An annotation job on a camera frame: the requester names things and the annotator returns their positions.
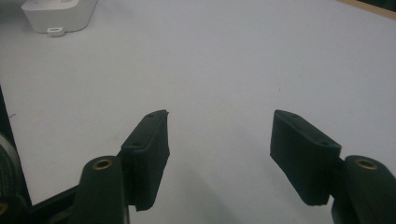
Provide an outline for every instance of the table surface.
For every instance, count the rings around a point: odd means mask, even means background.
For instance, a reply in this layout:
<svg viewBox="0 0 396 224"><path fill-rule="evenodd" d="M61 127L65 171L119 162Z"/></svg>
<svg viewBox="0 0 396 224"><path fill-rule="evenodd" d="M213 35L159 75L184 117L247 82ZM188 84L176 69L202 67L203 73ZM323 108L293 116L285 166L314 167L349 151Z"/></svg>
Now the table surface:
<svg viewBox="0 0 396 224"><path fill-rule="evenodd" d="M167 109L171 157L133 223L332 223L270 158L276 109L396 174L396 21L335 0L99 0L37 34L0 3L0 81L33 203Z"/></svg>

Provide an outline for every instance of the white container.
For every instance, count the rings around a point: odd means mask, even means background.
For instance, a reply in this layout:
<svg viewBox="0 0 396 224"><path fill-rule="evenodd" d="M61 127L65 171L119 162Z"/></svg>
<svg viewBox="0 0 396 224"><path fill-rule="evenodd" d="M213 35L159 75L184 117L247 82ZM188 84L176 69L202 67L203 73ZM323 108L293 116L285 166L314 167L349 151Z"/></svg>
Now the white container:
<svg viewBox="0 0 396 224"><path fill-rule="evenodd" d="M22 10L38 33L64 35L84 29L97 0L27 0Z"/></svg>

